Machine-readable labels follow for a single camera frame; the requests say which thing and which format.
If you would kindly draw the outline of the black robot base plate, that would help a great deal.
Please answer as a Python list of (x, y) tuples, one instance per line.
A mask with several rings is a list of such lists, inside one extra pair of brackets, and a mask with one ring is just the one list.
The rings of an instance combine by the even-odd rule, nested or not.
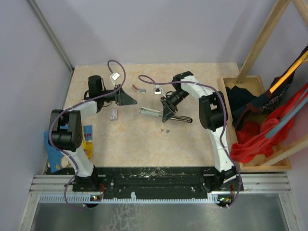
[(208, 193), (241, 190), (239, 176), (221, 184), (214, 167), (96, 167), (95, 176), (76, 177), (74, 192), (99, 192), (105, 199), (206, 199)]

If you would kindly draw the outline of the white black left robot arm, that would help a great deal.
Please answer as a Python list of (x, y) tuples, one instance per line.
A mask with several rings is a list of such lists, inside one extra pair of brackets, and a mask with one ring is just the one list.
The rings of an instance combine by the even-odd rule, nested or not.
[(82, 121), (100, 112), (104, 103), (115, 102), (118, 106), (136, 105), (137, 101), (117, 84), (113, 90), (103, 86), (98, 75), (88, 78), (88, 97), (67, 110), (54, 109), (50, 117), (49, 143), (53, 144), (73, 166), (83, 185), (90, 191), (99, 188), (100, 179), (94, 176), (94, 164), (87, 158), (83, 148)]

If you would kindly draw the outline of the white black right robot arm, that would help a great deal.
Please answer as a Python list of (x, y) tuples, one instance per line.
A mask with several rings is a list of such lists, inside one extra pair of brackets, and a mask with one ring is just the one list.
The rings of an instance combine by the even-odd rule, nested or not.
[(214, 151), (215, 168), (218, 171), (215, 185), (222, 191), (227, 190), (236, 178), (237, 170), (230, 160), (227, 147), (225, 130), (228, 114), (223, 93), (199, 83), (190, 71), (175, 75), (171, 84), (175, 91), (160, 99), (163, 106), (162, 122), (167, 122), (175, 115), (177, 105), (188, 95), (197, 100), (199, 121), (207, 130)]

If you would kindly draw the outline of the pink white mini stapler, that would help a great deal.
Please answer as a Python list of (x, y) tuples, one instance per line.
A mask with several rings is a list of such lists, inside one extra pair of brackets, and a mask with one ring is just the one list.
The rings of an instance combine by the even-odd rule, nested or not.
[(138, 88), (135, 85), (132, 85), (132, 87), (134, 88), (134, 90), (136, 90), (137, 92), (140, 92), (141, 94), (146, 94), (148, 92), (146, 89)]

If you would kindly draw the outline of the black grey large stapler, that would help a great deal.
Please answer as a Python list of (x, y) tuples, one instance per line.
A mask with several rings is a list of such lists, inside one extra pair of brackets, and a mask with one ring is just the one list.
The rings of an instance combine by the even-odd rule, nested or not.
[(139, 112), (146, 115), (156, 116), (162, 118), (162, 122), (165, 123), (168, 120), (175, 120), (179, 122), (192, 123), (193, 119), (188, 116), (183, 115), (175, 115), (174, 113), (170, 113), (165, 115), (163, 111), (154, 110), (150, 108), (140, 107)]

